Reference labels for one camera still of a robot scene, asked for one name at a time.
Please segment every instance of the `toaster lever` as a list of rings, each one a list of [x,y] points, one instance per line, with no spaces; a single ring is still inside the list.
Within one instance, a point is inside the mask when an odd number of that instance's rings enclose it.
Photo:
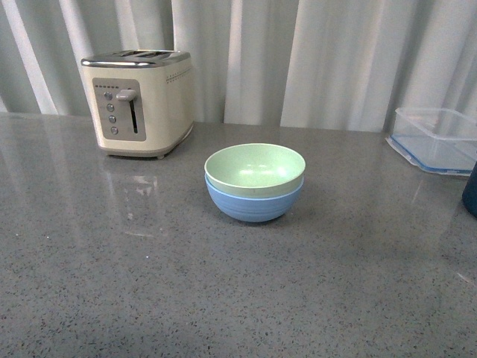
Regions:
[[[131,102],[137,96],[137,92],[134,89],[122,89],[117,95],[116,98],[118,101]]]

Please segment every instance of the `blue bowl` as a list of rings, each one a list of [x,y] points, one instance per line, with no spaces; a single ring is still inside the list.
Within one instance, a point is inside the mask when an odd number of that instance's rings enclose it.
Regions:
[[[286,213],[298,199],[304,179],[292,192],[273,198],[244,198],[215,188],[206,176],[207,189],[215,205],[234,219],[243,222],[267,222]]]

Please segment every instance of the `white curtain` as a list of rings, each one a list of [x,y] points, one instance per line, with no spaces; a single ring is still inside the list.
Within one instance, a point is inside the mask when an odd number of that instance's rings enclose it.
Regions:
[[[81,58],[132,48],[191,53],[201,122],[477,117],[477,0],[1,0],[0,111],[88,116]]]

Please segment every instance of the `toaster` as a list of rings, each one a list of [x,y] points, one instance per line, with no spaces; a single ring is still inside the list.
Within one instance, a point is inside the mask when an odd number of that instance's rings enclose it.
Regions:
[[[108,155],[164,157],[192,130],[191,56],[129,50],[81,60],[98,146]]]

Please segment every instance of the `bowl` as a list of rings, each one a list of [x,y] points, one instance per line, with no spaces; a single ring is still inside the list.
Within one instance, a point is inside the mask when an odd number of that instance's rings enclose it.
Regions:
[[[267,222],[278,218],[291,208],[298,199],[304,179],[292,192],[273,198],[243,198],[222,192],[205,176],[207,189],[212,201],[228,216],[243,222]]]
[[[204,168],[218,190],[243,198],[273,198],[293,192],[302,182],[305,160],[281,145],[248,143],[222,149]]]

